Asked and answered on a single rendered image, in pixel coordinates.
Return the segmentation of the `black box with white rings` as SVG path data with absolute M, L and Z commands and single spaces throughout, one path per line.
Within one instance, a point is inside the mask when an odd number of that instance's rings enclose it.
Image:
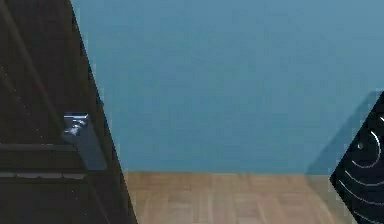
M 357 224 L 384 224 L 384 91 L 374 98 L 329 178 Z

